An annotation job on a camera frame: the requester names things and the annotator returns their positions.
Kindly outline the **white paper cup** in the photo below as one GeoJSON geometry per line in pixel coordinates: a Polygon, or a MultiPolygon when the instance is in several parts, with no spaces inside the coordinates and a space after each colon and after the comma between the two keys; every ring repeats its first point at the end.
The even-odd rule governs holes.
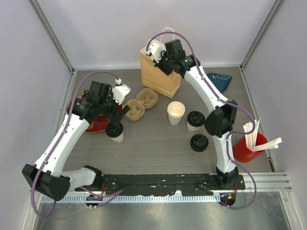
{"type": "Polygon", "coordinates": [[[197,132],[204,124],[205,117],[199,111],[191,111],[187,116],[187,129],[190,133],[197,132]]]}
{"type": "Polygon", "coordinates": [[[110,123],[106,127],[106,134],[110,137],[114,142],[120,143],[124,139],[124,129],[121,123],[116,125],[110,123]]]}

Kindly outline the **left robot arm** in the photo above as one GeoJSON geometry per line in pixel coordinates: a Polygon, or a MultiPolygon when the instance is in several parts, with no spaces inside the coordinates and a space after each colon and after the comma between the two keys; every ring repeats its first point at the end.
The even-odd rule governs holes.
{"type": "Polygon", "coordinates": [[[80,136],[99,116],[117,125],[128,112],[122,105],[131,89],[119,80],[112,87],[109,84],[93,81],[85,99],[76,98],[68,108],[63,124],[49,147],[33,164],[26,164],[22,174],[31,187],[49,198],[60,201],[68,191],[87,186],[91,191],[101,188],[102,172],[91,166],[64,172],[64,164],[80,136]]]}

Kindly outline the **brown paper takeout bag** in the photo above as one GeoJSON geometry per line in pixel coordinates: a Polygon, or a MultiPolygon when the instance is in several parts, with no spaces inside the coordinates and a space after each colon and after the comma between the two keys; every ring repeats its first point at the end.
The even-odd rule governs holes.
{"type": "Polygon", "coordinates": [[[153,56],[146,55],[146,46],[140,50],[142,84],[168,98],[173,98],[180,87],[181,76],[175,72],[166,75],[155,67],[153,56]]]}

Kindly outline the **black cup lid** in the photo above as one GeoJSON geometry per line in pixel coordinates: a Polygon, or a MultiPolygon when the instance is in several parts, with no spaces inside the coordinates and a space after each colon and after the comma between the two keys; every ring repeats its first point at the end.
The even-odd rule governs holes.
{"type": "Polygon", "coordinates": [[[121,123],[118,123],[115,125],[112,123],[109,123],[106,126],[105,132],[108,137],[117,138],[123,133],[123,125],[121,123]]]}
{"type": "Polygon", "coordinates": [[[199,111],[191,111],[187,116],[187,122],[193,127],[201,127],[204,124],[205,117],[199,111]]]}

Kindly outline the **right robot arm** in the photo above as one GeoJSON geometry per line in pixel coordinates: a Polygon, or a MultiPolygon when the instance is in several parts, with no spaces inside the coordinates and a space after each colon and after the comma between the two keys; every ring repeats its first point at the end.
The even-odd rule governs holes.
{"type": "Polygon", "coordinates": [[[195,54],[186,55],[180,40],[165,44],[151,42],[146,48],[146,55],[152,56],[155,66],[166,75],[178,73],[204,101],[210,113],[204,127],[213,138],[217,154],[216,182],[220,188],[228,189],[238,178],[230,136],[236,119],[236,101],[229,101],[217,90],[195,54]]]}

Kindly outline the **stack of black cup lids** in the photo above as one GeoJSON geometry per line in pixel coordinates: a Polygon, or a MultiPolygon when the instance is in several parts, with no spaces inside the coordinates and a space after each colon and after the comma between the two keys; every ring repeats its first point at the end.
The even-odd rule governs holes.
{"type": "Polygon", "coordinates": [[[208,138],[203,134],[196,134],[190,140],[191,148],[196,152],[203,152],[209,145],[208,138]]]}

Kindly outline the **dark red round tray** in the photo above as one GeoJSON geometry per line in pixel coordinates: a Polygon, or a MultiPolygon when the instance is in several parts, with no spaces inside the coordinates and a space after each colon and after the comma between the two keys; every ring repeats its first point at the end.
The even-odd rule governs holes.
{"type": "MultiPolygon", "coordinates": [[[[85,99],[87,96],[87,92],[88,91],[84,91],[82,95],[78,96],[78,98],[83,98],[85,99]]],[[[67,105],[66,109],[67,109],[67,113],[68,110],[70,108],[70,104],[71,102],[69,102],[69,104],[67,105]]],[[[120,105],[117,112],[121,112],[123,108],[123,105],[120,105]]],[[[103,116],[99,116],[97,119],[95,119],[90,126],[88,127],[88,129],[86,130],[86,132],[88,133],[100,133],[100,132],[104,132],[107,125],[110,123],[109,120],[107,120],[105,117],[103,116]]]]}

